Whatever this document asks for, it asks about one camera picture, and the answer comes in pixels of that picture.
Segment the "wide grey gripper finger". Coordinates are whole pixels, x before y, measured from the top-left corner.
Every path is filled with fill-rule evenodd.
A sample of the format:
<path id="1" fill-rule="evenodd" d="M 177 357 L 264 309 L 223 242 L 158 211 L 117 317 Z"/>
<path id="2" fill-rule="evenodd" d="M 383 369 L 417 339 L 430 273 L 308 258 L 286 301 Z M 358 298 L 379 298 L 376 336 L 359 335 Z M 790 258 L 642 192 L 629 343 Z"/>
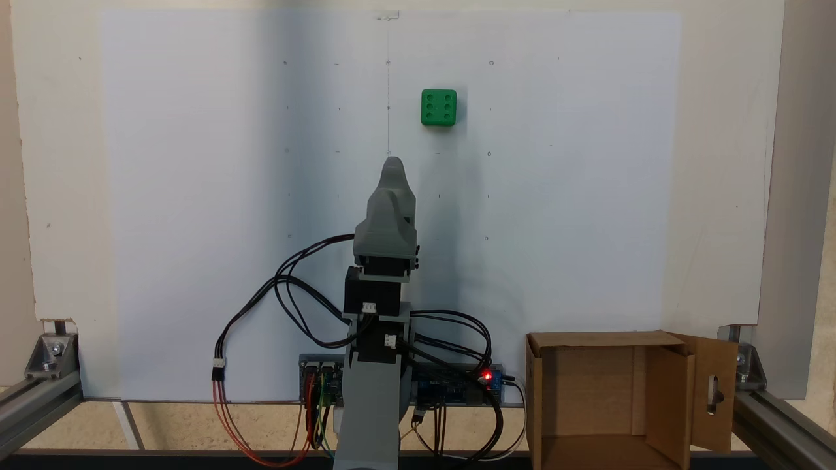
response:
<path id="1" fill-rule="evenodd" d="M 415 228 L 416 199 L 405 176 L 380 178 L 368 197 L 365 226 L 368 229 Z"/>

